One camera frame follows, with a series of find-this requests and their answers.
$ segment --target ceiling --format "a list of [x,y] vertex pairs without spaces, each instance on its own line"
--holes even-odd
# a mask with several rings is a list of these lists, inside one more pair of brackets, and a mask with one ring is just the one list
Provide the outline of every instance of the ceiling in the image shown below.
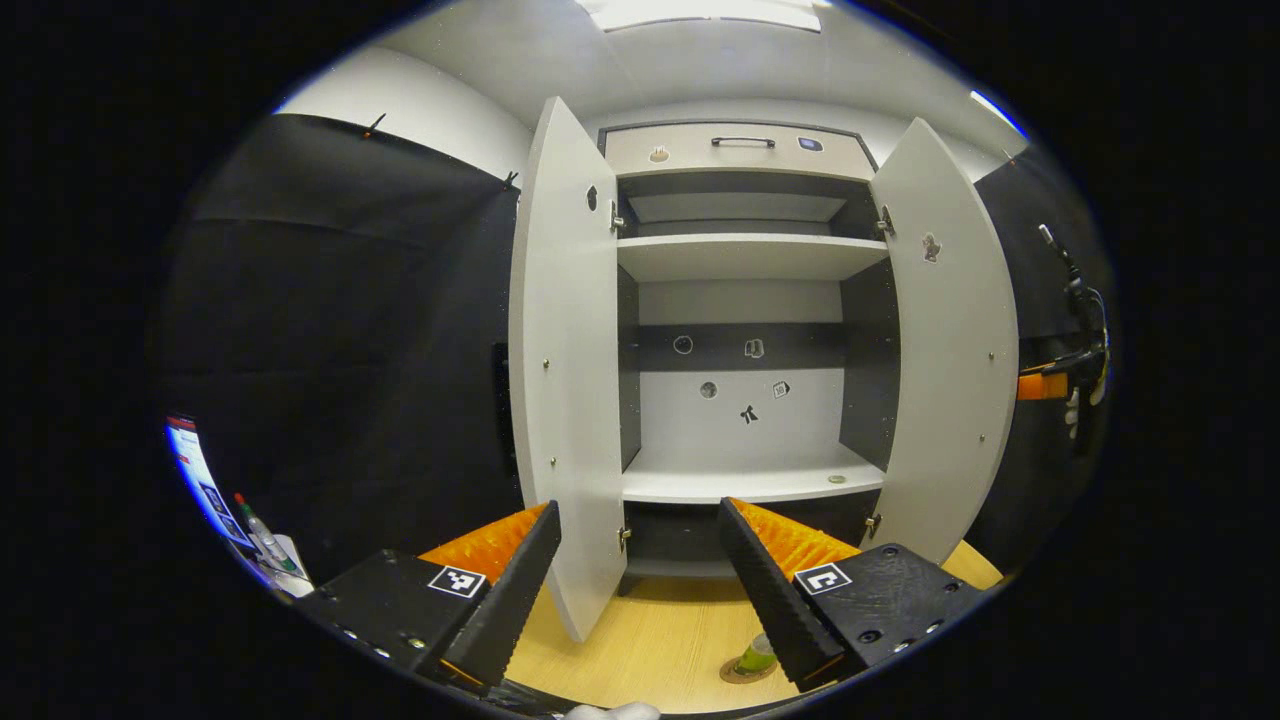
[[460,0],[375,42],[451,73],[529,128],[544,101],[579,118],[690,100],[773,99],[922,117],[1000,155],[1018,136],[901,31],[815,8],[822,32],[733,20],[602,32],[575,0]]

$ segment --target monitor screen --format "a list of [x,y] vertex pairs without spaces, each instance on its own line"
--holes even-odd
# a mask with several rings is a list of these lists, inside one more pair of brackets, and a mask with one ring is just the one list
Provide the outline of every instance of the monitor screen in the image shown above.
[[218,483],[214,482],[214,477],[209,471],[209,465],[205,464],[205,455],[200,451],[200,438],[196,434],[195,420],[180,415],[170,415],[168,421],[169,443],[178,457],[178,466],[182,469],[183,477],[187,478],[191,493],[196,497],[196,502],[204,510],[205,516],[209,518],[210,524],[224,538],[242,547],[256,550],[244,528],[241,527],[232,512],[221,491],[218,489]]

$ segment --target green cup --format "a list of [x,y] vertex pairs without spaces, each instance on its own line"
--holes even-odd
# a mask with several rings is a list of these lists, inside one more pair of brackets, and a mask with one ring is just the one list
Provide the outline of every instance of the green cup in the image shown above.
[[739,675],[754,675],[768,670],[777,661],[778,657],[773,655],[773,646],[769,644],[769,638],[764,633],[760,633],[751,641],[751,644],[746,646],[746,652],[737,660],[733,671]]

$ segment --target drawer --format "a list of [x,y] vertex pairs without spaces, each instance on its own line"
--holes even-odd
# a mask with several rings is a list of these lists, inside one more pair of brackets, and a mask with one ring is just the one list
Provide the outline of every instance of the drawer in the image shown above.
[[[714,138],[724,138],[713,143]],[[756,140],[773,141],[769,147]],[[801,138],[814,150],[801,146]],[[691,170],[777,172],[870,181],[859,138],[788,126],[681,123],[607,131],[604,159],[618,178]],[[664,154],[657,154],[662,147]]]

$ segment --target white wall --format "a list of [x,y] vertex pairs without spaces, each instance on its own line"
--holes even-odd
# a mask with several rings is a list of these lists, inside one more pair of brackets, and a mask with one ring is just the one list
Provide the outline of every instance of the white wall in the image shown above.
[[323,115],[378,129],[506,178],[526,177],[534,133],[493,100],[408,55],[366,47],[334,63],[276,113]]
[[[586,132],[594,138],[602,127],[643,123],[652,120],[680,120],[680,119],[742,119],[742,120],[772,120],[804,123],[823,126],[835,129],[856,132],[863,136],[863,142],[870,150],[876,163],[883,164],[884,159],[902,138],[911,118],[895,118],[856,108],[842,105],[824,105],[820,102],[797,102],[792,100],[699,100],[694,102],[677,102],[623,113],[611,113],[595,118],[582,118]],[[960,138],[938,133],[942,141],[951,149],[956,161],[968,173],[970,181],[986,176],[1002,165],[1007,158],[992,156],[979,150],[974,145]]]

